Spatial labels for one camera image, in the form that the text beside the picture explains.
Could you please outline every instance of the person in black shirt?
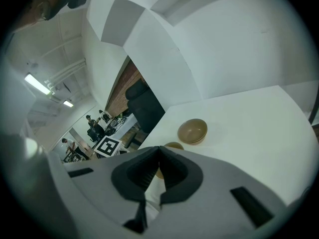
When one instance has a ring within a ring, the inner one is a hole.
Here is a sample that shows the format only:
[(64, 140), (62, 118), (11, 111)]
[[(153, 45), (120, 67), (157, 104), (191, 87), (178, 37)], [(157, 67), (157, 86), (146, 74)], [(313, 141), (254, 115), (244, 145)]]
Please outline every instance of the person in black shirt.
[(96, 133), (100, 134), (101, 136), (104, 136), (105, 131), (104, 129), (98, 124), (100, 121), (100, 118), (97, 120), (91, 119), (90, 115), (86, 115), (86, 119), (89, 121), (88, 124), (90, 128), (94, 129)]

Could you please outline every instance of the bowl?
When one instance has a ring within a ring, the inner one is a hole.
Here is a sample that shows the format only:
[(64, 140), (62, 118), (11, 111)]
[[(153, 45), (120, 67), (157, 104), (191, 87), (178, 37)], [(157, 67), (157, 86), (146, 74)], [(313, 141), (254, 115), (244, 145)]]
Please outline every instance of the bowl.
[(175, 142), (175, 141), (169, 142), (169, 143), (165, 144), (164, 146), (172, 147), (172, 148), (176, 148), (176, 149), (184, 149), (183, 146), (179, 142)]
[(183, 123), (177, 132), (178, 138), (185, 143), (201, 140), (207, 134), (207, 124), (202, 119), (191, 119)]

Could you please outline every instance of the person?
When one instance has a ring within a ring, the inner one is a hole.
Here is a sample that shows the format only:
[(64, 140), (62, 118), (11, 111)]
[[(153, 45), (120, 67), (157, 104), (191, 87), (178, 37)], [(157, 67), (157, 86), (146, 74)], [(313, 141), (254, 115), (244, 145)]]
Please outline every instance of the person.
[(66, 149), (65, 154), (70, 150), (71, 152), (76, 152), (77, 154), (83, 156), (86, 160), (89, 160), (90, 158), (85, 155), (79, 148), (79, 146), (75, 143), (75, 141), (71, 139), (62, 139), (63, 143), (66, 143), (68, 145), (68, 148)]
[(18, 31), (38, 21), (52, 19), (64, 6), (76, 8), (86, 0), (31, 0), (20, 14), (13, 31)]
[(99, 110), (99, 113), (100, 113), (102, 119), (105, 121), (105, 123), (107, 123), (110, 120), (109, 116), (104, 111)]
[(90, 115), (86, 115), (86, 119), (89, 121), (88, 124), (90, 128), (95, 130), (95, 132), (100, 134), (101, 136), (105, 135), (104, 129), (98, 124), (98, 122), (100, 121), (100, 118), (98, 118), (97, 120), (94, 120), (94, 119), (91, 119)]

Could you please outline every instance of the standing person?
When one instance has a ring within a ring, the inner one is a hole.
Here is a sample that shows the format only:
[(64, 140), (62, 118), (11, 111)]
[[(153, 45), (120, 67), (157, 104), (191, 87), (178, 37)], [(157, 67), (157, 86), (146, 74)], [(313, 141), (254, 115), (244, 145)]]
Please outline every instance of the standing person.
[(93, 128), (95, 132), (100, 134), (101, 136), (105, 135), (104, 129), (98, 124), (100, 119), (97, 119), (97, 120), (91, 119), (90, 115), (86, 115), (86, 119), (89, 121), (88, 124), (90, 128)]
[(105, 121), (105, 123), (107, 123), (110, 120), (109, 116), (104, 111), (99, 110), (99, 113), (102, 119)]
[(86, 160), (89, 160), (90, 158), (85, 155), (79, 148), (79, 146), (75, 143), (75, 141), (71, 140), (71, 139), (65, 139), (63, 138), (62, 139), (62, 142), (63, 143), (66, 143), (68, 145), (68, 148), (66, 149), (66, 152), (65, 154), (71, 150), (71, 152), (76, 152), (78, 153), (79, 155), (83, 156)]

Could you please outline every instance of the tabletop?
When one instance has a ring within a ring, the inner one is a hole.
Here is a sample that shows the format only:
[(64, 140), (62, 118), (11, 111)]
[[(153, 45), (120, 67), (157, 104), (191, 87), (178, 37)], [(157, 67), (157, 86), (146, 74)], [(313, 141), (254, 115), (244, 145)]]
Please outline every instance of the tabletop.
[[(179, 126), (206, 121), (198, 145), (181, 142)], [(319, 145), (307, 118), (279, 86), (170, 107), (141, 148), (181, 143), (187, 151), (232, 163), (290, 204), (310, 186), (318, 170)]]

